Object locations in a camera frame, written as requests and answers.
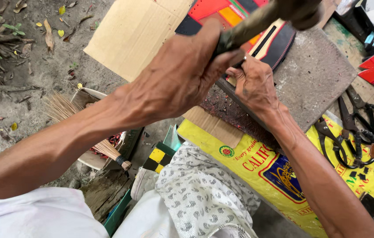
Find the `hammer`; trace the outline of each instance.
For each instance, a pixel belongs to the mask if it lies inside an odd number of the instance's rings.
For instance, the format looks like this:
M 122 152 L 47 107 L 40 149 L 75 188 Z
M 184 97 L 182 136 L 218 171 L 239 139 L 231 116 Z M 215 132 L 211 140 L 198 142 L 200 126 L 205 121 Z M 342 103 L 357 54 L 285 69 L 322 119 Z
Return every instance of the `hammer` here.
M 322 16 L 320 3 L 321 0 L 271 0 L 235 27 L 224 31 L 212 58 L 240 48 L 279 18 L 291 21 L 297 30 L 311 28 Z

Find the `dirt ground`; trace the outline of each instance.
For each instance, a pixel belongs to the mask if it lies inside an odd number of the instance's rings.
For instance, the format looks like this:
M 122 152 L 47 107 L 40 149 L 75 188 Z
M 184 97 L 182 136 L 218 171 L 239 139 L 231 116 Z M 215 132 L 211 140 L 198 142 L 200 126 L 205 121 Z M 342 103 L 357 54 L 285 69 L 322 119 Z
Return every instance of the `dirt ground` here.
M 94 30 L 90 26 L 95 22 L 100 22 L 106 12 L 112 5 L 112 0 L 93 0 L 79 1 L 73 8 L 66 8 L 66 13 L 59 15 L 58 9 L 62 5 L 70 5 L 73 1 L 62 0 L 28 0 L 28 7 L 14 13 L 13 8 L 18 0 L 11 0 L 10 5 L 6 8 L 3 17 L 6 24 L 15 25 L 21 23 L 19 30 L 25 33 L 23 38 L 35 39 L 36 43 L 32 45 L 30 56 L 26 59 L 19 58 L 17 60 L 9 58 L 1 60 L 2 66 L 8 70 L 9 78 L 14 73 L 14 78 L 6 82 L 11 86 L 39 86 L 44 89 L 44 95 L 47 96 L 53 90 L 71 98 L 77 89 L 77 83 L 82 83 L 85 87 L 95 89 L 104 93 L 110 93 L 117 86 L 125 84 L 126 81 L 109 69 L 96 62 L 83 52 L 90 38 L 93 36 Z M 70 42 L 64 42 L 63 39 L 72 31 L 72 28 L 78 24 L 80 19 L 86 15 L 94 15 L 94 17 L 85 20 L 80 24 L 79 29 L 72 35 Z M 59 18 L 65 20 L 70 26 L 61 22 Z M 54 40 L 54 52 L 47 52 L 47 45 L 44 38 L 44 26 L 36 26 L 37 22 L 43 24 L 47 18 L 52 27 L 52 35 Z M 65 35 L 60 37 L 58 30 L 64 30 Z M 24 44 L 19 42 L 19 50 Z M 25 63 L 16 66 L 17 63 L 25 61 Z M 32 74 L 28 74 L 28 63 L 31 63 Z M 75 79 L 69 81 L 69 66 L 76 62 L 78 67 L 75 69 Z M 9 92 L 12 99 L 0 94 L 0 117 L 4 117 L 0 121 L 0 128 L 9 128 L 14 122 L 17 123 L 18 129 L 10 130 L 10 141 L 6 141 L 0 136 L 0 152 L 15 144 L 16 141 L 25 138 L 42 128 L 47 127 L 50 123 L 46 115 L 43 113 L 45 97 L 42 96 L 41 90 Z M 28 111 L 25 103 L 17 103 L 26 95 L 32 95 L 29 99 L 31 110 Z M 95 174 L 89 167 L 76 162 L 71 168 L 58 180 L 48 184 L 48 186 L 69 186 L 73 179 L 86 184 Z

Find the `leather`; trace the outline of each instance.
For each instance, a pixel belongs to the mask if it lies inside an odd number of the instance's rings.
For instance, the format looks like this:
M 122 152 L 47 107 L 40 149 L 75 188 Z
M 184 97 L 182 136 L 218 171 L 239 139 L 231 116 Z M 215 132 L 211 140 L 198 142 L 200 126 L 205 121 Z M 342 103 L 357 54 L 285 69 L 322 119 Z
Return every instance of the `leather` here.
M 218 19 L 227 30 L 266 3 L 266 0 L 198 0 L 192 4 L 175 33 L 195 35 L 209 18 Z M 274 70 L 285 58 L 295 34 L 290 24 L 278 20 L 241 48 L 262 62 L 268 63 Z

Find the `hand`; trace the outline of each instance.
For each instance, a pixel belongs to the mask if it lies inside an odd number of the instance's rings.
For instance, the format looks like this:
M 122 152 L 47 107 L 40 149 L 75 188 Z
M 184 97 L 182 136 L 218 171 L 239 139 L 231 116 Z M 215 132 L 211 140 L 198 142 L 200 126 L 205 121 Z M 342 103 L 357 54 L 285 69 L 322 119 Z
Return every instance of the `hand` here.
M 228 68 L 226 74 L 237 79 L 235 94 L 262 120 L 262 116 L 278 109 L 280 101 L 275 93 L 272 69 L 250 55 L 243 69 Z
M 242 50 L 226 52 L 210 62 L 222 26 L 206 24 L 195 36 L 175 35 L 166 41 L 136 80 L 115 91 L 125 96 L 123 113 L 147 125 L 181 116 L 202 102 L 208 90 L 230 66 L 244 57 Z

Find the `straw broom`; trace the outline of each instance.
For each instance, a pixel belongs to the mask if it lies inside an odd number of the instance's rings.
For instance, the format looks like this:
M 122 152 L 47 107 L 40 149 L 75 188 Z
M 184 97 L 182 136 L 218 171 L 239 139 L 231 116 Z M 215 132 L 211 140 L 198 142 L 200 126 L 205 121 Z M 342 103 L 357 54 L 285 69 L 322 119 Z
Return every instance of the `straw broom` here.
M 46 114 L 54 123 L 63 121 L 83 109 L 80 106 L 71 103 L 68 99 L 57 92 L 55 92 L 53 96 L 48 97 L 47 100 L 49 103 L 47 104 L 48 110 Z M 127 171 L 132 165 L 131 162 L 127 161 L 107 139 L 102 140 L 93 148 L 117 161 L 125 171 Z

